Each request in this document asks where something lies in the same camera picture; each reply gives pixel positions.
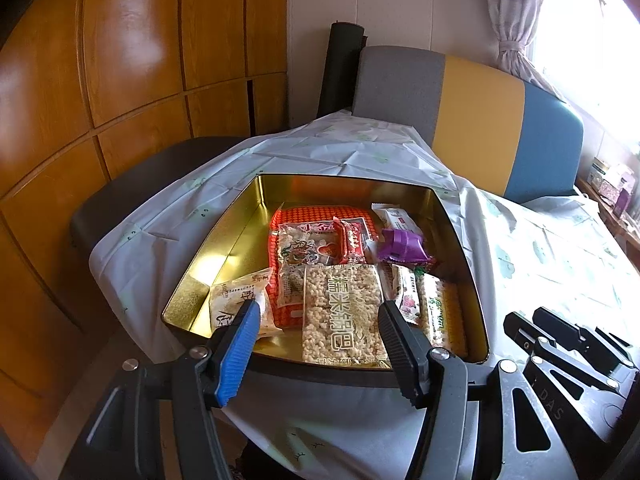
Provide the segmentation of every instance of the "rolled black mat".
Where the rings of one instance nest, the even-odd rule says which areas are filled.
[[[365,40],[364,28],[360,25],[347,22],[332,24],[324,60],[317,117],[337,112],[353,104],[360,51]]]

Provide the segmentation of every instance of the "headboard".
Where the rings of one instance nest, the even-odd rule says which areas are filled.
[[[494,68],[430,50],[368,46],[353,114],[414,126],[454,173],[514,202],[573,193],[580,117]]]

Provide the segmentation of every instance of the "curtain tieback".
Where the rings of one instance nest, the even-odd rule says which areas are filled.
[[[514,50],[521,54],[524,54],[525,46],[519,41],[501,41],[498,43],[498,52],[508,52]]]

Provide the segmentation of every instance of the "white tablecloth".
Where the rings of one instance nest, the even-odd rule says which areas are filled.
[[[216,220],[258,173],[360,176],[432,187],[473,273],[489,364],[525,354],[502,331],[539,306],[640,343],[640,278],[582,196],[517,205],[452,174],[408,126],[337,112],[247,139],[156,194],[98,243],[92,273],[133,340],[155,362],[184,349],[160,314]],[[399,391],[247,372],[226,416],[307,479],[402,479],[422,424]]]

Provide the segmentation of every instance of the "blue gripper pad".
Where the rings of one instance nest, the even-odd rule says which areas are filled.
[[[220,378],[214,393],[220,408],[238,392],[259,328],[260,307],[254,300],[246,300],[212,356],[213,360],[220,357]]]

